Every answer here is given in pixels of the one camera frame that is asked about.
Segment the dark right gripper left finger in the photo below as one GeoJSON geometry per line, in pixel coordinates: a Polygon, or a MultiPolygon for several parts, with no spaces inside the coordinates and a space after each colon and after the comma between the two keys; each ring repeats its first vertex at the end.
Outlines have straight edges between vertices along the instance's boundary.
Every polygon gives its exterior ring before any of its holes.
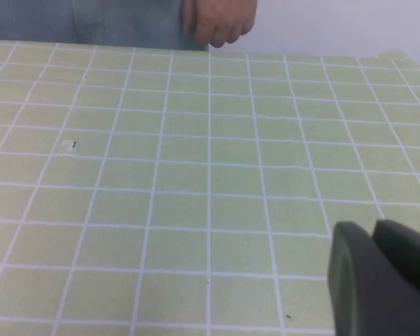
{"type": "Polygon", "coordinates": [[[336,335],[420,335],[420,292],[354,222],[335,224],[328,287],[336,335]]]}

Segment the person's left hand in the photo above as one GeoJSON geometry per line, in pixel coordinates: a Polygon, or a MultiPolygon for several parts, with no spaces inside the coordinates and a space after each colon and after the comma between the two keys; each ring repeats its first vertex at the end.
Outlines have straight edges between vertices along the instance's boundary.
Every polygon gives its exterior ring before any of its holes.
{"type": "Polygon", "coordinates": [[[257,0],[183,1],[183,32],[200,45],[220,48],[252,30],[257,8],[257,0]]]}

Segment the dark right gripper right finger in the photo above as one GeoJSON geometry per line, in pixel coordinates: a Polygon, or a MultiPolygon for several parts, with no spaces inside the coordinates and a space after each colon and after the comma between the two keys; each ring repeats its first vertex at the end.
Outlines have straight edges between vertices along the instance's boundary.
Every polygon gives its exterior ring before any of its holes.
{"type": "Polygon", "coordinates": [[[378,220],[372,240],[399,275],[420,292],[420,233],[394,220],[378,220]]]}

